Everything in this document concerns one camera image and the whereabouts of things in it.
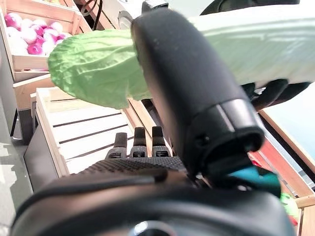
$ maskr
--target lettuce leaf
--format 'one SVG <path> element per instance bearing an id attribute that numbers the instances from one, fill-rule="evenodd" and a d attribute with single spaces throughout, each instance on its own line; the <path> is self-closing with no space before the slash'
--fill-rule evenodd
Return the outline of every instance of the lettuce leaf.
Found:
<path id="1" fill-rule="evenodd" d="M 208 39 L 240 85 L 277 78 L 313 81 L 315 17 L 297 6 L 241 9 L 189 19 Z M 48 59 L 53 83 L 97 105 L 122 109 L 127 98 L 150 98 L 129 30 L 67 38 Z"/>

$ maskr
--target onion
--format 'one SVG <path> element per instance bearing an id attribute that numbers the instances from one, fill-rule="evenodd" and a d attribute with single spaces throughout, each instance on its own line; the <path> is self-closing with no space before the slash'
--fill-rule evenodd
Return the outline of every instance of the onion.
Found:
<path id="1" fill-rule="evenodd" d="M 39 25 L 32 25 L 31 29 L 35 30 L 35 32 L 39 36 L 43 36 L 43 34 L 44 34 L 44 29 L 41 26 L 39 26 Z"/>
<path id="2" fill-rule="evenodd" d="M 32 24 L 33 24 L 33 21 L 31 21 L 30 19 L 23 19 L 21 22 L 21 29 L 29 28 L 32 26 Z"/>
<path id="3" fill-rule="evenodd" d="M 41 19 L 34 20 L 33 25 L 41 26 L 43 29 L 47 28 L 47 23 Z"/>
<path id="4" fill-rule="evenodd" d="M 38 35 L 36 37 L 36 41 L 34 42 L 34 44 L 41 47 L 44 42 L 45 42 L 45 39 L 42 36 Z"/>
<path id="5" fill-rule="evenodd" d="M 43 43 L 42 48 L 43 52 L 48 56 L 55 48 L 55 44 L 50 41 L 46 41 Z"/>
<path id="6" fill-rule="evenodd" d="M 28 44 L 32 44 L 36 41 L 37 33 L 31 28 L 23 28 L 21 30 L 22 39 Z"/>
<path id="7" fill-rule="evenodd" d="M 50 34 L 50 33 L 44 33 L 43 38 L 44 38 L 45 42 L 51 42 L 53 44 L 56 44 L 57 37 Z"/>
<path id="8" fill-rule="evenodd" d="M 4 20 L 5 20 L 6 26 L 8 27 L 12 26 L 16 28 L 17 30 L 20 30 L 22 18 L 18 14 L 8 13 L 5 15 Z"/>
<path id="9" fill-rule="evenodd" d="M 50 25 L 50 28 L 56 30 L 57 32 L 61 33 L 63 31 L 63 26 L 59 22 L 54 22 Z"/>
<path id="10" fill-rule="evenodd" d="M 63 39 L 59 39 L 57 40 L 56 45 L 61 44 L 62 42 L 63 42 Z"/>
<path id="11" fill-rule="evenodd" d="M 13 47 L 10 47 L 11 49 L 11 53 L 13 55 L 17 55 L 17 56 L 26 56 L 28 55 L 28 51 L 26 48 L 23 47 L 17 47 L 16 45 Z"/>
<path id="12" fill-rule="evenodd" d="M 7 27 L 6 32 L 9 37 L 21 38 L 21 32 L 19 32 L 16 28 L 12 26 Z"/>
<path id="13" fill-rule="evenodd" d="M 66 39 L 66 38 L 69 38 L 69 37 L 72 37 L 71 34 L 69 33 L 60 33 L 57 37 L 57 40 L 60 40 L 60 39 Z"/>
<path id="14" fill-rule="evenodd" d="M 24 49 L 28 48 L 28 44 L 21 38 L 10 37 L 9 44 L 10 44 L 10 48 L 12 47 L 24 48 Z"/>
<path id="15" fill-rule="evenodd" d="M 28 47 L 28 53 L 31 55 L 43 55 L 43 49 L 40 46 L 32 44 Z"/>
<path id="16" fill-rule="evenodd" d="M 55 29 L 52 29 L 52 28 L 44 29 L 44 33 L 49 33 L 49 34 L 55 36 L 56 38 L 59 36 L 59 33 Z"/>

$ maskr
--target black robotic finger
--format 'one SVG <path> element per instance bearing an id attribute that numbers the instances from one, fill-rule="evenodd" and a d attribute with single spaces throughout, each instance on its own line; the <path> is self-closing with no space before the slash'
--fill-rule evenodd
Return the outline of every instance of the black robotic finger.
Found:
<path id="1" fill-rule="evenodd" d="M 286 89 L 288 81 L 286 79 L 278 79 L 270 81 L 266 85 L 266 89 L 258 98 L 252 100 L 252 105 L 257 111 L 270 106 Z"/>
<path id="2" fill-rule="evenodd" d="M 127 156 L 127 133 L 117 133 L 114 147 L 110 149 L 106 158 L 126 158 Z"/>
<path id="3" fill-rule="evenodd" d="M 148 157 L 146 132 L 143 127 L 136 127 L 134 129 L 134 140 L 130 157 Z"/>
<path id="4" fill-rule="evenodd" d="M 277 105 L 294 98 L 300 92 L 304 91 L 310 84 L 310 82 L 304 82 L 288 85 L 288 87 L 285 88 L 281 95 L 270 106 Z"/>
<path id="5" fill-rule="evenodd" d="M 243 88 L 244 92 L 246 93 L 246 95 L 248 96 L 248 98 L 251 100 L 254 96 L 255 83 L 249 83 L 249 84 L 242 85 L 242 88 Z"/>
<path id="6" fill-rule="evenodd" d="M 152 156 L 171 156 L 169 149 L 165 145 L 163 130 L 161 126 L 152 127 Z"/>

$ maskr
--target red onion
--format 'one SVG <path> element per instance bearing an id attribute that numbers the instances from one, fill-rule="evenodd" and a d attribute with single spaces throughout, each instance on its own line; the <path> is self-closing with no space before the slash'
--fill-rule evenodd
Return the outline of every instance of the red onion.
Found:
<path id="1" fill-rule="evenodd" d="M 16 13 L 8 13 L 4 17 L 6 26 L 12 26 L 17 30 L 20 30 L 22 18 Z"/>
<path id="2" fill-rule="evenodd" d="M 71 37 L 72 35 L 69 34 L 69 33 L 60 33 L 57 37 L 57 40 L 60 40 L 60 39 L 66 39 L 66 38 L 69 38 Z"/>
<path id="3" fill-rule="evenodd" d="M 43 49 L 33 44 L 28 47 L 28 53 L 31 55 L 43 55 Z"/>
<path id="4" fill-rule="evenodd" d="M 39 25 L 32 25 L 31 29 L 35 30 L 35 32 L 39 36 L 43 36 L 43 34 L 44 34 L 44 29 L 41 26 L 39 26 Z"/>
<path id="5" fill-rule="evenodd" d="M 50 33 L 44 33 L 43 38 L 44 38 L 45 42 L 51 42 L 53 44 L 56 44 L 57 37 L 50 34 Z"/>
<path id="6" fill-rule="evenodd" d="M 36 41 L 34 42 L 34 44 L 41 47 L 44 42 L 45 42 L 45 39 L 42 36 L 38 35 L 36 37 Z"/>
<path id="7" fill-rule="evenodd" d="M 55 29 L 52 29 L 52 28 L 44 29 L 44 33 L 49 33 L 49 34 L 55 36 L 56 38 L 59 36 L 59 33 Z"/>

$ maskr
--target teal object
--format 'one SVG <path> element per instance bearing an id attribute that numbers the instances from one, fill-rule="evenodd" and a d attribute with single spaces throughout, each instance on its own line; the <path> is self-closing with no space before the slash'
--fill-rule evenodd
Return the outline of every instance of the teal object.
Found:
<path id="1" fill-rule="evenodd" d="M 258 166 L 250 166 L 228 175 L 250 183 L 256 189 L 267 191 L 280 198 L 281 185 L 277 175 Z"/>

